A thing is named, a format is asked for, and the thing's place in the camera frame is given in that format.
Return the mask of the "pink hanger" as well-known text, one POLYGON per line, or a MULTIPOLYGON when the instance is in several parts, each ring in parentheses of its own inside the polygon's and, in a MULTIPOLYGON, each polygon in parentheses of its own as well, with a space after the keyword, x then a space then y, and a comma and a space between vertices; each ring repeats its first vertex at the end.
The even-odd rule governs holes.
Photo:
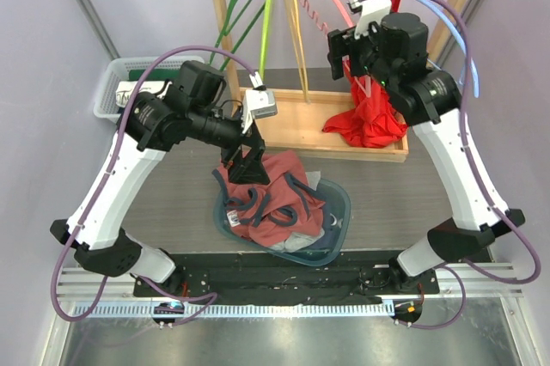
POLYGON ((346 27, 353 26, 350 13, 346 10, 341 0, 298 0, 298 2, 318 30, 325 35, 331 30, 330 22, 334 22, 335 19, 342 21, 346 27), (330 10, 335 13, 335 16, 331 16, 329 21, 326 21, 321 16, 320 11, 315 8, 315 5, 320 5, 321 1, 328 3, 331 6, 330 10))

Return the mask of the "maroon tank top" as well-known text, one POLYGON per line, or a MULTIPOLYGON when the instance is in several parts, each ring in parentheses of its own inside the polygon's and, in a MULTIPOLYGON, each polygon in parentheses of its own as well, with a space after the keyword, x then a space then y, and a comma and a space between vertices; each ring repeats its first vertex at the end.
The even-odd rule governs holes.
POLYGON ((221 188, 229 232, 278 252, 292 253, 324 234, 326 201, 309 186, 301 160, 291 150, 262 159, 270 183, 237 185, 223 167, 212 172, 221 188))

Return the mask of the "yellow hanger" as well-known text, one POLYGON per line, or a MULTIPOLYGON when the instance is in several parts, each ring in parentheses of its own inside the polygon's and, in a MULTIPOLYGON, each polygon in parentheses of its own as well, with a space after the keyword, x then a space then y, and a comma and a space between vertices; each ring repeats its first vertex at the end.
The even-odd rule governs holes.
POLYGON ((299 9, 297 0, 284 0, 284 7, 287 15, 287 22, 290 28, 290 35, 293 49, 296 57, 298 75, 301 83, 303 99, 310 103, 309 98, 309 79, 306 68, 305 53, 303 49, 302 32, 299 18, 299 9))

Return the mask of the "red tank top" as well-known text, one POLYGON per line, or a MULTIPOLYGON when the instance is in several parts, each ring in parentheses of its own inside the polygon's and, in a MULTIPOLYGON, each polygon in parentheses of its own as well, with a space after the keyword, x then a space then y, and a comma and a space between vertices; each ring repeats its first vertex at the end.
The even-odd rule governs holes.
POLYGON ((322 131, 340 134, 352 147, 381 149, 399 142, 407 125, 397 119, 386 90, 369 76, 352 76, 347 60, 343 69, 355 107, 329 118, 322 131))

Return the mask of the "grey tank top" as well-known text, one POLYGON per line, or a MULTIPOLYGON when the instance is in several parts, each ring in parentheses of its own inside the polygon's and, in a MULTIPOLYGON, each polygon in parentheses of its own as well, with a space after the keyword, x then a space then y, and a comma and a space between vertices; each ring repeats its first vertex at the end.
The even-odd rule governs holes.
POLYGON ((294 253, 314 243, 323 230, 323 207, 327 201, 317 191, 321 172, 284 173, 273 186, 267 219, 278 239, 268 247, 273 251, 294 253))

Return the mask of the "lime green hanger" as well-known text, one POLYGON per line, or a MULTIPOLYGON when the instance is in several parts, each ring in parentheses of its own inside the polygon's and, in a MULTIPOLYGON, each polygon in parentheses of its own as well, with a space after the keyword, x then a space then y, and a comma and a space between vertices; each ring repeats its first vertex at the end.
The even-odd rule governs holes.
POLYGON ((271 31, 272 2, 273 0, 265 0, 264 16, 263 16, 261 40, 260 40, 259 73, 261 77, 265 76, 265 70, 266 70, 269 37, 270 37, 270 31, 271 31))

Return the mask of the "navy blue tank top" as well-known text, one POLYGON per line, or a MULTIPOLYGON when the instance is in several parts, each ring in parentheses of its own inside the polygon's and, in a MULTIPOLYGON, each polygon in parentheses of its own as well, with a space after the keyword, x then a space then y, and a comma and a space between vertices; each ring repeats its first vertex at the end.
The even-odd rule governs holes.
POLYGON ((322 211, 323 222, 321 228, 323 234, 309 246, 313 250, 333 249, 343 225, 343 219, 335 216, 329 206, 325 206, 322 211))

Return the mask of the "light blue hanger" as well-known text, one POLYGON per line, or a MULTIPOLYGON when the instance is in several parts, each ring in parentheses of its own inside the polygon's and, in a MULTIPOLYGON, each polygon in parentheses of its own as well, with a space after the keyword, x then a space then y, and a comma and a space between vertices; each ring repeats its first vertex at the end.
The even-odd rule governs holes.
POLYGON ((472 85, 473 96, 478 98, 480 96, 479 74, 475 62, 472 59, 472 47, 468 44, 466 22, 461 16, 461 11, 467 0, 448 0, 446 2, 446 4, 455 11, 456 16, 444 8, 444 6, 437 5, 434 0, 413 1, 422 3, 439 18, 435 31, 428 42, 428 52, 433 56, 432 59, 435 60, 441 56, 444 42, 452 36, 465 57, 465 64, 462 70, 463 73, 461 74, 461 85, 465 88, 469 82, 472 85))

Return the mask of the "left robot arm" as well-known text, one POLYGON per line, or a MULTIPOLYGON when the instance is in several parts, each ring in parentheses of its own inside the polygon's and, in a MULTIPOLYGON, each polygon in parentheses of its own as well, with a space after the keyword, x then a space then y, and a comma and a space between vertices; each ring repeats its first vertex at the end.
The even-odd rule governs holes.
POLYGON ((273 106, 274 98, 258 73, 251 80, 242 112, 231 117, 217 105, 217 94, 226 86, 223 74, 196 60, 185 61, 173 80, 139 87, 136 99, 125 106, 129 117, 119 122, 102 173, 80 208, 50 227, 61 244, 74 249, 85 270, 110 278, 126 273, 148 278, 164 296, 181 290, 183 269, 167 252, 129 236, 122 222, 151 171, 188 138, 220 148, 230 183, 269 184, 262 164, 266 147, 252 111, 273 106))

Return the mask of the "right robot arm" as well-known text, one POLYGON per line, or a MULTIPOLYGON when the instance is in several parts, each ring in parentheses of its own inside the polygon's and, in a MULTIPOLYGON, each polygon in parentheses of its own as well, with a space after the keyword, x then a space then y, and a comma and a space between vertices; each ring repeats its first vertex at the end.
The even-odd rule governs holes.
POLYGON ((473 143, 462 141, 461 93, 448 72, 429 67, 427 37, 428 27, 411 13, 385 15, 364 34, 348 28, 327 36, 333 78, 344 75, 348 58, 352 76, 370 76, 384 87, 391 107, 425 146, 451 205, 451 218, 390 260, 388 282, 400 293, 429 270, 477 254, 526 221, 498 195, 484 198, 480 185, 494 187, 484 168, 470 168, 468 157, 479 154, 473 143))

